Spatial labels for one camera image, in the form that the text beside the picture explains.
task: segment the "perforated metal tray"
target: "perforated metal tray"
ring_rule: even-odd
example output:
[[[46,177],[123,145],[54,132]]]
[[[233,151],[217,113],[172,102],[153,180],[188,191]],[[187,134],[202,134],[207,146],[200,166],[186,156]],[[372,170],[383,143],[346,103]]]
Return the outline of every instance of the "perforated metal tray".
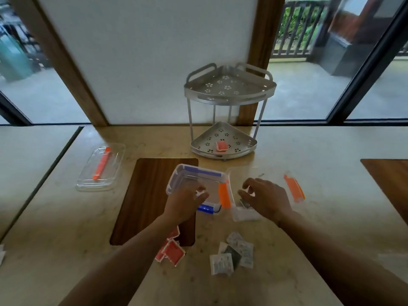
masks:
[[[215,69],[189,81],[192,76],[211,67]],[[246,72],[246,68],[261,72],[269,79]],[[187,99],[201,103],[231,106],[257,103],[273,96],[275,89],[276,83],[266,70],[241,62],[235,67],[217,67],[215,63],[210,63],[188,75],[184,95]]]
[[[225,141],[228,150],[217,151],[217,141]],[[217,122],[191,142],[191,150],[212,159],[233,159],[256,149],[258,141],[225,122]]]

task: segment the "rack leg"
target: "rack leg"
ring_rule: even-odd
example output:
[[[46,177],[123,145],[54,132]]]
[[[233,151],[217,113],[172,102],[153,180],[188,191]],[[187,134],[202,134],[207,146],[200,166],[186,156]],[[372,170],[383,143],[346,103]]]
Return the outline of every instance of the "rack leg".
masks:
[[[268,100],[268,99],[263,100],[263,104],[262,104],[262,108],[261,108],[261,113],[259,114],[259,119],[258,119],[258,123],[256,124],[256,129],[255,129],[254,137],[253,137],[253,138],[256,138],[256,134],[258,133],[259,125],[261,124],[262,115],[264,114],[263,111],[265,110],[265,106],[266,106],[266,101],[267,101],[267,100]]]
[[[215,105],[214,105],[214,111],[212,113],[212,124],[215,124]]]
[[[230,106],[230,109],[228,111],[228,120],[227,123],[230,124],[231,123],[231,111],[232,111],[232,106]]]
[[[193,122],[191,120],[191,106],[190,106],[190,99],[187,99],[187,107],[188,107],[188,120],[190,122],[190,136],[191,136],[191,141],[194,139],[193,135]]]

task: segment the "table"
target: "table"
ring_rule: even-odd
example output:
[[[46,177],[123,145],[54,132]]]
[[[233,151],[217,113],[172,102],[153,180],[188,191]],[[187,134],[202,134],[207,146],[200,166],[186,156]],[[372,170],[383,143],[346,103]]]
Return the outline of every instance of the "table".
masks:
[[[221,171],[241,165],[289,169],[307,200],[295,210],[407,281],[408,227],[360,164],[361,158],[407,158],[407,133],[404,127],[261,127],[252,154],[227,162],[197,157],[200,166]],[[90,153],[104,141],[126,145],[117,186],[76,191]],[[114,251],[109,238],[136,160],[195,156],[188,127],[85,127],[5,239],[2,302],[57,304]],[[176,268],[153,262],[130,305],[341,305],[272,222],[234,222],[227,210],[198,212],[196,221],[196,243],[186,257]],[[209,255],[231,231],[254,244],[254,268],[240,267],[231,278],[211,276]]]
[[[0,126],[0,237],[78,126]]]

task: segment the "clear plastic lid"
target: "clear plastic lid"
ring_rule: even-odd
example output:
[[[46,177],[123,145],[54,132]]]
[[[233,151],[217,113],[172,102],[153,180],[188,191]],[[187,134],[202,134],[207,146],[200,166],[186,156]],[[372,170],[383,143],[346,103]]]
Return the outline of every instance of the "clear plastic lid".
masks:
[[[179,164],[176,166],[170,177],[166,193],[173,193],[174,190],[188,180],[199,181],[207,188],[206,191],[210,195],[203,205],[210,206],[211,209],[199,208],[199,210],[209,213],[219,212],[221,209],[219,184],[226,183],[227,175],[215,170],[203,169],[193,165]]]
[[[124,144],[98,146],[79,175],[77,189],[79,191],[112,189],[124,154]]]
[[[252,207],[247,207],[246,202],[242,202],[238,195],[238,190],[242,189],[242,184],[248,178],[262,178],[284,188],[291,204],[302,202],[305,197],[297,180],[288,171],[273,169],[271,167],[250,167],[237,166],[229,168],[228,175],[228,195],[231,201],[231,212],[234,221],[259,220],[262,216]]]

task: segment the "hand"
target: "hand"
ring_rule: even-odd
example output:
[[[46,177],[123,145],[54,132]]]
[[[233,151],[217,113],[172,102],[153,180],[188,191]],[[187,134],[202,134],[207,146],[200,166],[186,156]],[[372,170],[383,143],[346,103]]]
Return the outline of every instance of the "hand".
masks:
[[[248,178],[242,185],[248,192],[238,190],[238,194],[247,201],[259,214],[279,223],[282,216],[292,212],[286,190],[278,185],[260,178]]]
[[[202,192],[206,188],[197,181],[186,182],[181,185],[169,198],[164,208],[163,215],[174,221],[176,225],[186,221],[196,212],[198,206],[210,196],[208,192],[196,197],[196,191]]]

